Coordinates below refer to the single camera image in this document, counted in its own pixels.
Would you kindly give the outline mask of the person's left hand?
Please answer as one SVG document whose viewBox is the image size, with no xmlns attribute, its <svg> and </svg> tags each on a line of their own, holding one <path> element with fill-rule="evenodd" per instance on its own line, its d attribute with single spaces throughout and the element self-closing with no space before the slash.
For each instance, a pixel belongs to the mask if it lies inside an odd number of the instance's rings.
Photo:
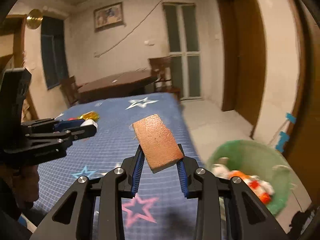
<svg viewBox="0 0 320 240">
<path fill-rule="evenodd" d="M 17 206 L 30 209 L 39 198 L 38 165 L 13 170 L 1 165 L 1 179 L 12 189 Z"/>
</svg>

